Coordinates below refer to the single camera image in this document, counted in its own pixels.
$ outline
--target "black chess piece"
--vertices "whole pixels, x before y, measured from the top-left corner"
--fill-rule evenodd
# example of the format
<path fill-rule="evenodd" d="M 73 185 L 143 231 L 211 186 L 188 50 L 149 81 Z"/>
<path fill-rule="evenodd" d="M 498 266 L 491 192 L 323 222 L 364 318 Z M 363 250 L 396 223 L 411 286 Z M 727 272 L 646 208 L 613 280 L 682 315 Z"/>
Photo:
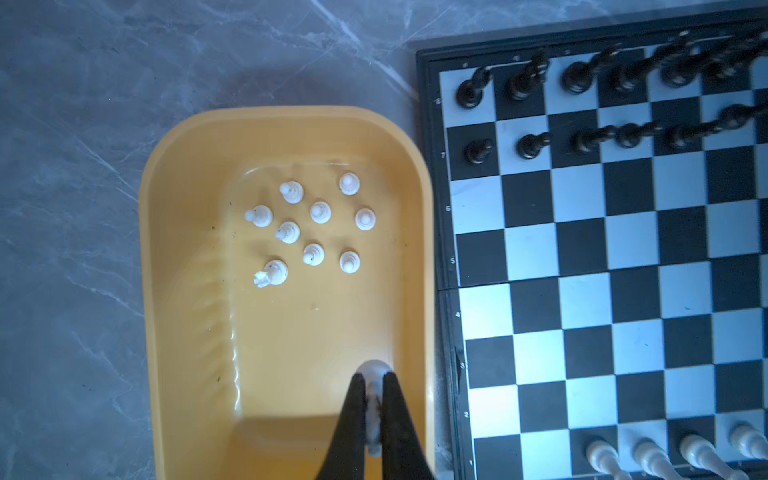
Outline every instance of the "black chess piece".
<path fill-rule="evenodd" d="M 520 73 L 507 81 L 506 91 L 510 100 L 522 101 L 531 95 L 531 92 L 547 81 L 549 59 L 543 50 L 537 51 Z"/>
<path fill-rule="evenodd" d="M 668 87 L 680 88 L 688 85 L 699 73 L 716 62 L 725 61 L 739 50 L 749 48 L 760 39 L 765 28 L 759 28 L 745 35 L 735 35 L 721 41 L 709 50 L 695 55 L 689 55 L 681 61 L 675 62 L 661 70 L 661 80 Z"/>
<path fill-rule="evenodd" d="M 616 132 L 616 143 L 622 148 L 634 148 L 640 144 L 643 137 L 653 137 L 662 130 L 661 125 L 656 121 L 649 121 L 644 125 L 622 125 Z"/>
<path fill-rule="evenodd" d="M 596 130 L 580 131 L 572 139 L 573 149 L 576 153 L 593 151 L 599 144 L 616 136 L 616 127 L 607 127 Z"/>
<path fill-rule="evenodd" d="M 563 89 L 574 95 L 583 94 L 592 86 L 594 78 L 613 62 L 618 53 L 618 45 L 612 45 L 592 57 L 589 63 L 576 61 L 570 64 L 561 77 Z"/>
<path fill-rule="evenodd" d="M 748 71 L 755 60 L 766 55 L 768 55 L 768 40 L 763 40 L 754 47 L 737 53 L 727 61 L 713 63 L 704 73 L 709 81 L 726 81 L 742 72 Z"/>
<path fill-rule="evenodd" d="M 541 149 L 550 143 L 551 139 L 549 137 L 548 131 L 539 135 L 525 135 L 523 138 L 518 140 L 518 155 L 527 159 L 536 158 L 539 152 L 541 152 Z"/>
<path fill-rule="evenodd" d="M 464 149 L 464 157 L 473 164 L 481 164 L 493 151 L 493 142 L 486 138 L 484 140 L 474 140 Z"/>
<path fill-rule="evenodd" d="M 480 67 L 472 74 L 472 78 L 464 80 L 456 90 L 456 103 L 464 108 L 475 108 L 482 100 L 482 90 L 493 78 L 486 67 Z"/>
<path fill-rule="evenodd" d="M 693 42 L 686 33 L 677 40 L 658 47 L 648 58 L 629 65 L 619 65 L 611 72 L 611 87 L 619 93 L 628 94 L 633 91 L 655 69 L 660 68 L 680 57 L 690 50 Z"/>
<path fill-rule="evenodd" d="M 718 119 L 694 125 L 677 125 L 667 130 L 664 140 L 671 148 L 685 148 L 691 141 L 723 131 L 723 121 Z"/>
<path fill-rule="evenodd" d="M 744 104 L 731 105 L 720 112 L 719 118 L 723 122 L 723 128 L 736 130 L 746 125 L 750 119 L 760 118 L 765 114 L 768 114 L 768 101 L 754 107 Z"/>

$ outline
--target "white pawn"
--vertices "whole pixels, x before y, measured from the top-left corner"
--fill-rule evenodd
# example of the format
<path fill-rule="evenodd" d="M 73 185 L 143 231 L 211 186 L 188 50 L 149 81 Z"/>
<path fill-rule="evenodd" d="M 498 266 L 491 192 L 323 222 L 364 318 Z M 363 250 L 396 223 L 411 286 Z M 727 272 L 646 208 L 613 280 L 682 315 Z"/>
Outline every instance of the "white pawn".
<path fill-rule="evenodd" d="M 256 272 L 253 275 L 253 283 L 259 288 L 264 288 L 269 285 L 280 285 L 288 278 L 288 267 L 280 260 L 272 260 L 265 267 L 264 270 Z"/>
<path fill-rule="evenodd" d="M 648 475 L 663 478 L 664 480 L 687 479 L 687 477 L 677 473 L 670 463 L 667 453 L 651 440 L 646 440 L 635 446 L 632 456 L 634 461 L 643 469 L 643 472 L 646 472 Z"/>
<path fill-rule="evenodd" d="M 355 215 L 355 225 L 360 230 L 371 230 L 376 225 L 376 214 L 369 208 L 361 208 Z"/>
<path fill-rule="evenodd" d="M 748 423 L 742 423 L 733 429 L 730 433 L 730 444 L 747 458 L 768 460 L 766 436 Z"/>
<path fill-rule="evenodd" d="M 304 263 L 311 266 L 320 265 L 326 258 L 326 252 L 317 243 L 310 243 L 304 249 Z"/>
<path fill-rule="evenodd" d="M 360 268 L 360 255 L 351 250 L 342 253 L 339 266 L 344 273 L 355 273 Z"/>
<path fill-rule="evenodd" d="M 268 227 L 272 223 L 272 210 L 266 205 L 258 205 L 245 213 L 245 219 L 257 227 Z"/>
<path fill-rule="evenodd" d="M 331 206 L 326 202 L 315 202 L 310 208 L 310 217 L 315 223 L 325 223 L 331 219 Z"/>
<path fill-rule="evenodd" d="M 295 243 L 299 239 L 301 230 L 294 222 L 284 222 L 275 232 L 275 238 L 285 243 Z"/>
<path fill-rule="evenodd" d="M 632 477 L 619 466 L 619 454 L 616 449 L 602 440 L 595 440 L 589 444 L 587 460 L 592 468 L 600 473 L 612 475 L 614 480 L 632 480 Z"/>
<path fill-rule="evenodd" d="M 339 188 L 345 195 L 354 195 L 360 190 L 360 179 L 353 173 L 344 174 L 339 179 Z"/>
<path fill-rule="evenodd" d="M 680 442 L 680 454 L 693 467 L 714 472 L 726 480 L 749 480 L 746 473 L 734 470 L 723 461 L 709 440 L 698 435 L 688 435 Z"/>
<path fill-rule="evenodd" d="M 280 193 L 289 204 L 298 204 L 304 198 L 304 188 L 299 182 L 286 182 L 280 185 Z"/>

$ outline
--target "yellow container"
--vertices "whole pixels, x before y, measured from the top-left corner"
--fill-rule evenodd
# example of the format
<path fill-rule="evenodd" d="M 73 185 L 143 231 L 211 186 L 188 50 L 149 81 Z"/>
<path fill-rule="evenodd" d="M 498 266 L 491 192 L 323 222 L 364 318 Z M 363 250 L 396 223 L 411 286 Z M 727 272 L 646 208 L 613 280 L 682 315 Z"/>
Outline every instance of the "yellow container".
<path fill-rule="evenodd" d="M 351 197 L 346 171 L 362 184 Z M 281 197 L 286 179 L 304 186 L 299 204 Z M 333 212 L 324 225 L 310 219 L 316 200 Z M 258 204 L 269 227 L 243 218 Z M 370 231 L 355 226 L 361 207 L 376 212 Z M 432 188 L 392 122 L 350 107 L 195 115 L 152 152 L 139 217 L 157 478 L 314 478 L 367 359 L 394 367 L 434 465 Z M 285 220 L 301 228 L 294 244 L 274 237 Z M 302 263 L 310 242 L 325 248 L 319 266 Z M 351 275 L 346 249 L 361 259 Z M 287 281 L 256 288 L 275 258 Z"/>

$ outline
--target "chessboard square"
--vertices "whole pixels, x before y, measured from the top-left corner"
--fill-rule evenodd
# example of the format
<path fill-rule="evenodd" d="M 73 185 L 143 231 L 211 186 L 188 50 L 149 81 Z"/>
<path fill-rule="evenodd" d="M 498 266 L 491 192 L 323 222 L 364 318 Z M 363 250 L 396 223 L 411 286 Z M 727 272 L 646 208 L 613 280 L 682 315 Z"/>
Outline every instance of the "chessboard square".
<path fill-rule="evenodd" d="M 757 200 L 707 206 L 710 258 L 760 252 Z"/>
<path fill-rule="evenodd" d="M 503 230 L 456 235 L 456 256 L 462 286 L 507 280 Z"/>
<path fill-rule="evenodd" d="M 643 58 L 645 58 L 645 48 L 621 50 L 616 55 L 614 65 L 631 65 Z M 619 93 L 613 88 L 611 85 L 611 74 L 614 68 L 604 71 L 598 79 L 598 103 L 600 107 L 647 103 L 648 91 L 645 80 L 638 83 L 635 89 L 628 94 Z"/>
<path fill-rule="evenodd" d="M 515 333 L 561 328 L 558 278 L 537 278 L 509 283 Z"/>
<path fill-rule="evenodd" d="M 734 310 L 712 315 L 715 363 L 763 359 L 763 309 Z"/>
<path fill-rule="evenodd" d="M 679 100 L 655 101 L 650 104 L 651 118 L 658 121 L 666 132 L 677 125 L 694 126 L 701 123 L 698 98 L 681 98 Z M 672 148 L 666 141 L 664 135 L 660 135 L 658 141 L 654 142 L 654 156 L 683 154 L 690 151 L 701 150 L 701 139 L 690 141 L 684 148 Z"/>
<path fill-rule="evenodd" d="M 505 227 L 552 223 L 550 170 L 502 177 Z"/>
<path fill-rule="evenodd" d="M 768 197 L 768 144 L 755 145 L 757 197 Z"/>
<path fill-rule="evenodd" d="M 536 85 L 528 98 L 523 101 L 517 101 L 507 96 L 507 83 L 527 66 L 528 62 L 525 62 L 491 69 L 494 81 L 493 95 L 496 103 L 496 120 L 533 117 L 545 113 L 544 90 L 539 85 Z"/>
<path fill-rule="evenodd" d="M 730 444 L 730 433 L 738 425 L 747 423 L 761 433 L 765 433 L 765 410 L 746 410 L 745 412 L 718 413 L 715 415 L 715 450 L 725 462 L 740 462 L 748 458 L 741 455 Z"/>
<path fill-rule="evenodd" d="M 451 182 L 453 233 L 484 232 L 504 228 L 502 178 L 480 177 Z"/>
<path fill-rule="evenodd" d="M 564 329 L 613 323 L 609 273 L 562 276 L 559 279 L 559 290 L 560 315 Z"/>
<path fill-rule="evenodd" d="M 656 47 L 646 47 L 650 54 Z M 648 97 L 650 101 L 674 100 L 677 98 L 698 97 L 701 95 L 701 82 L 696 79 L 688 85 L 680 88 L 668 87 L 661 80 L 661 68 L 657 68 L 647 76 Z"/>
<path fill-rule="evenodd" d="M 760 252 L 768 253 L 768 199 L 760 199 Z"/>
<path fill-rule="evenodd" d="M 508 280 L 557 276 L 558 240 L 554 223 L 504 230 Z"/>
<path fill-rule="evenodd" d="M 513 333 L 512 304 L 506 283 L 458 289 L 458 301 L 464 340 Z"/>
<path fill-rule="evenodd" d="M 616 377 L 592 376 L 565 381 L 568 428 L 582 429 L 618 423 Z"/>
<path fill-rule="evenodd" d="M 715 365 L 717 412 L 763 408 L 763 360 Z"/>
<path fill-rule="evenodd" d="M 665 319 L 664 359 L 668 369 L 711 364 L 712 317 L 698 315 Z"/>
<path fill-rule="evenodd" d="M 704 95 L 701 98 L 701 121 L 716 120 L 720 112 L 733 104 L 752 105 L 752 91 L 732 91 L 723 94 Z M 723 130 L 718 134 L 704 138 L 704 150 L 742 147 L 755 143 L 754 121 L 750 120 L 742 128 Z"/>
<path fill-rule="evenodd" d="M 658 267 L 612 270 L 611 306 L 614 323 L 659 318 Z"/>
<path fill-rule="evenodd" d="M 571 429 L 571 470 L 573 475 L 594 474 L 596 472 L 592 465 L 589 465 L 586 455 L 587 446 L 595 440 L 602 440 L 616 448 L 618 445 L 616 425 Z"/>
<path fill-rule="evenodd" d="M 752 64 L 752 88 L 768 88 L 768 58 L 760 57 Z"/>
<path fill-rule="evenodd" d="M 571 436 L 567 429 L 520 435 L 525 480 L 571 477 Z"/>
<path fill-rule="evenodd" d="M 654 174 L 650 158 L 605 164 L 603 168 L 608 215 L 654 209 Z"/>
<path fill-rule="evenodd" d="M 664 372 L 616 376 L 619 423 L 665 418 Z"/>
<path fill-rule="evenodd" d="M 498 169 L 501 174 L 524 174 L 552 168 L 548 147 L 542 148 L 536 158 L 523 158 L 517 151 L 518 141 L 525 135 L 539 135 L 546 131 L 549 131 L 546 115 L 497 121 Z"/>
<path fill-rule="evenodd" d="M 752 147 L 707 152 L 707 198 L 711 204 L 751 200 L 755 193 Z"/>
<path fill-rule="evenodd" d="M 687 366 L 664 372 L 667 418 L 684 419 L 715 413 L 714 365 Z"/>
<path fill-rule="evenodd" d="M 755 105 L 768 101 L 768 88 L 755 90 Z M 756 123 L 756 138 L 758 144 L 768 143 L 768 117 L 758 118 Z"/>
<path fill-rule="evenodd" d="M 561 275 L 607 270 L 603 218 L 557 223 L 558 262 Z"/>
<path fill-rule="evenodd" d="M 518 385 L 565 380 L 562 330 L 519 333 L 514 337 Z"/>
<path fill-rule="evenodd" d="M 715 312 L 760 306 L 760 259 L 741 255 L 712 260 L 712 297 Z"/>
<path fill-rule="evenodd" d="M 552 168 L 599 164 L 599 148 L 586 153 L 577 153 L 573 148 L 573 138 L 578 132 L 594 130 L 597 127 L 598 113 L 596 110 L 550 114 L 549 134 L 552 142 L 549 148 L 552 156 Z"/>
<path fill-rule="evenodd" d="M 601 108 L 598 110 L 598 122 L 601 127 L 613 125 L 616 128 L 626 124 L 646 124 L 650 121 L 650 104 L 629 104 L 618 107 Z M 601 144 L 601 156 L 603 163 L 634 158 L 648 158 L 654 156 L 654 139 L 645 137 L 636 147 L 620 147 L 616 141 L 606 141 Z"/>
<path fill-rule="evenodd" d="M 569 379 L 614 373 L 610 325 L 565 330 L 564 337 L 565 368 Z"/>
<path fill-rule="evenodd" d="M 586 92 L 574 95 L 567 92 L 561 83 L 563 72 L 576 61 L 589 62 L 593 54 L 570 55 L 550 58 L 547 81 L 544 83 L 544 97 L 548 114 L 562 114 L 571 111 L 597 110 L 598 90 L 595 83 Z"/>
<path fill-rule="evenodd" d="M 498 144 L 493 123 L 451 127 L 447 130 L 446 137 L 451 180 L 498 175 Z M 493 145 L 491 153 L 481 164 L 473 164 L 465 155 L 467 146 L 477 140 L 490 140 Z"/>
<path fill-rule="evenodd" d="M 708 262 L 659 268 L 661 317 L 712 313 L 712 279 Z"/>
<path fill-rule="evenodd" d="M 602 165 L 552 170 L 552 198 L 555 222 L 605 217 Z"/>
<path fill-rule="evenodd" d="M 768 306 L 768 255 L 760 255 L 760 298 L 761 305 Z"/>
<path fill-rule="evenodd" d="M 664 326 L 660 319 L 615 324 L 613 344 L 617 375 L 664 369 Z"/>
<path fill-rule="evenodd" d="M 477 68 L 463 68 L 440 72 L 440 100 L 442 122 L 446 128 L 459 125 L 481 124 L 496 120 L 493 101 L 493 80 L 483 88 L 483 97 L 475 108 L 463 108 L 456 102 L 456 91 L 464 80 L 468 80 Z"/>
<path fill-rule="evenodd" d="M 467 340 L 469 388 L 515 384 L 515 344 L 512 336 Z"/>
<path fill-rule="evenodd" d="M 634 461 L 634 448 L 644 440 L 651 440 L 667 451 L 667 420 L 624 423 L 618 426 L 619 466 L 625 472 L 640 472 L 642 468 Z"/>
<path fill-rule="evenodd" d="M 662 210 L 657 217 L 662 265 L 697 262 L 708 258 L 705 207 Z"/>
<path fill-rule="evenodd" d="M 707 203 L 704 152 L 654 158 L 656 210 L 698 207 Z"/>
<path fill-rule="evenodd" d="M 518 397 L 522 432 L 543 432 L 568 427 L 565 382 L 520 385 Z"/>
<path fill-rule="evenodd" d="M 472 438 L 481 439 L 520 433 L 517 385 L 470 389 L 467 394 Z"/>
<path fill-rule="evenodd" d="M 605 219 L 608 268 L 656 265 L 659 236 L 656 212 L 616 215 Z"/>
<path fill-rule="evenodd" d="M 685 437 L 691 434 L 699 435 L 715 444 L 715 416 L 706 415 L 689 419 L 671 419 L 667 421 L 669 445 L 679 445 Z M 680 454 L 680 449 L 670 449 L 670 461 L 673 465 L 686 464 Z"/>
<path fill-rule="evenodd" d="M 522 478 L 520 435 L 475 439 L 477 480 Z"/>

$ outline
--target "black square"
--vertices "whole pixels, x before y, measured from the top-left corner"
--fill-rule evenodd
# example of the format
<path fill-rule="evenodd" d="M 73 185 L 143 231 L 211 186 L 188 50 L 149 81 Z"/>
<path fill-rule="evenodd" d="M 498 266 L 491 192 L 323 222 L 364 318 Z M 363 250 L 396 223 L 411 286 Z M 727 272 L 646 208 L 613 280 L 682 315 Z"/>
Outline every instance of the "black square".
<path fill-rule="evenodd" d="M 602 440 L 618 450 L 616 425 L 593 429 L 571 430 L 571 472 L 573 475 L 595 473 L 587 460 L 587 447 L 595 440 Z"/>
<path fill-rule="evenodd" d="M 550 171 L 502 176 L 505 226 L 554 222 Z"/>
<path fill-rule="evenodd" d="M 760 252 L 768 253 L 768 198 L 760 199 Z"/>
<path fill-rule="evenodd" d="M 701 123 L 698 97 L 655 101 L 650 104 L 650 117 L 664 128 L 664 134 L 654 141 L 655 157 L 701 150 L 701 139 L 691 141 L 685 148 L 672 148 L 664 141 L 664 135 L 669 128 L 677 125 L 693 127 Z"/>
<path fill-rule="evenodd" d="M 558 223 L 560 275 L 581 275 L 607 270 L 605 219 Z"/>
<path fill-rule="evenodd" d="M 615 65 L 629 65 L 645 57 L 643 49 L 624 50 L 616 55 Z M 640 104 L 648 101 L 647 86 L 645 80 L 628 94 L 617 92 L 611 87 L 611 78 L 615 74 L 615 68 L 609 68 L 598 78 L 598 101 L 600 107 L 615 107 L 616 105 Z"/>
<path fill-rule="evenodd" d="M 768 88 L 755 90 L 755 105 L 768 101 Z M 768 144 L 768 117 L 763 115 L 755 121 L 755 132 L 758 144 Z"/>
<path fill-rule="evenodd" d="M 557 277 L 511 282 L 509 289 L 515 333 L 561 328 Z"/>
<path fill-rule="evenodd" d="M 565 377 L 612 375 L 614 343 L 611 326 L 592 326 L 564 331 Z"/>
<path fill-rule="evenodd" d="M 456 235 L 456 256 L 462 286 L 507 280 L 504 230 Z"/>
<path fill-rule="evenodd" d="M 663 419 L 664 372 L 633 373 L 616 376 L 619 423 Z"/>
<path fill-rule="evenodd" d="M 598 127 L 598 111 L 572 111 L 565 114 L 548 115 L 552 168 L 575 167 L 576 165 L 599 164 L 600 149 L 588 153 L 576 153 L 573 137 L 580 131 Z"/>
<path fill-rule="evenodd" d="M 688 435 L 698 435 L 715 444 L 715 417 L 692 417 L 689 419 L 673 419 L 667 421 L 667 438 L 669 442 L 670 460 L 673 465 L 687 463 L 677 447 L 680 441 Z"/>
<path fill-rule="evenodd" d="M 603 164 L 605 210 L 608 215 L 654 209 L 654 173 L 650 158 Z"/>
<path fill-rule="evenodd" d="M 763 408 L 763 362 L 715 365 L 717 413 Z"/>
<path fill-rule="evenodd" d="M 661 317 L 658 267 L 612 270 L 611 306 L 614 323 Z"/>
<path fill-rule="evenodd" d="M 477 480 L 523 478 L 520 435 L 475 439 L 475 463 Z"/>
<path fill-rule="evenodd" d="M 466 343 L 470 389 L 515 384 L 515 347 L 511 335 Z"/>
<path fill-rule="evenodd" d="M 466 178 L 490 177 L 498 175 L 498 152 L 496 144 L 496 125 L 487 124 L 462 125 L 448 129 L 448 156 L 451 162 L 451 180 Z M 464 149 L 475 140 L 489 139 L 493 150 L 481 164 L 473 164 L 464 155 Z"/>
<path fill-rule="evenodd" d="M 659 260 L 662 265 L 706 260 L 706 207 L 662 210 L 657 214 L 659 225 Z"/>
<path fill-rule="evenodd" d="M 507 96 L 507 82 L 510 78 L 520 73 L 527 65 L 527 63 L 524 63 L 491 69 L 493 72 L 493 95 L 496 100 L 496 120 L 533 117 L 546 113 L 544 88 L 542 85 L 537 85 L 531 92 L 531 95 L 523 101 L 512 100 Z"/>
<path fill-rule="evenodd" d="M 543 432 L 568 428 L 565 382 L 518 386 L 520 431 Z"/>
<path fill-rule="evenodd" d="M 760 306 L 758 255 L 712 259 L 712 305 L 715 312 Z"/>
<path fill-rule="evenodd" d="M 711 204 L 755 197 L 755 158 L 751 145 L 707 152 L 707 197 Z"/>
<path fill-rule="evenodd" d="M 706 51 L 720 42 L 721 40 L 697 41 L 696 46 L 699 47 L 701 51 Z M 749 69 L 741 71 L 735 77 L 725 81 L 713 80 L 713 77 L 709 75 L 708 72 L 708 70 L 705 70 L 701 75 L 701 92 L 704 95 L 723 94 L 729 91 L 752 90 L 752 75 L 750 74 Z"/>
<path fill-rule="evenodd" d="M 665 319 L 664 358 L 668 369 L 712 363 L 712 317 Z"/>

